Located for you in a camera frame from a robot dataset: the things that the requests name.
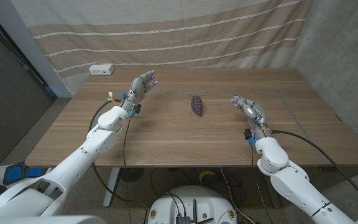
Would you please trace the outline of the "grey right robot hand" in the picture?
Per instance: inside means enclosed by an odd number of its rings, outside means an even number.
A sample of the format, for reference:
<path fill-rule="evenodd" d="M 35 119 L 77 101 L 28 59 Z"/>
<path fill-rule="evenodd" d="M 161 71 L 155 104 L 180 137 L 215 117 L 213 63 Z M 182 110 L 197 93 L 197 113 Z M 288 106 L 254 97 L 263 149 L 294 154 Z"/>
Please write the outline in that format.
<path fill-rule="evenodd" d="M 267 117 L 263 106 L 241 96 L 233 96 L 231 103 L 248 118 L 255 140 L 269 138 L 272 132 L 267 124 Z"/>

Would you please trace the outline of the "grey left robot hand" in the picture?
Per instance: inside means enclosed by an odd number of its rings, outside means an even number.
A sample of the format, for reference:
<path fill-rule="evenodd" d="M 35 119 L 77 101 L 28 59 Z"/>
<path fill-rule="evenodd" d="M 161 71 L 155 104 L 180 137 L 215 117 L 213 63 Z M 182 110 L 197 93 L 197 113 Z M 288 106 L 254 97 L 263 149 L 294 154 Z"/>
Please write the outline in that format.
<path fill-rule="evenodd" d="M 145 95 L 158 83 L 158 81 L 154 82 L 154 73 L 155 71 L 151 70 L 135 78 L 119 106 L 128 112 L 138 105 L 145 98 Z"/>

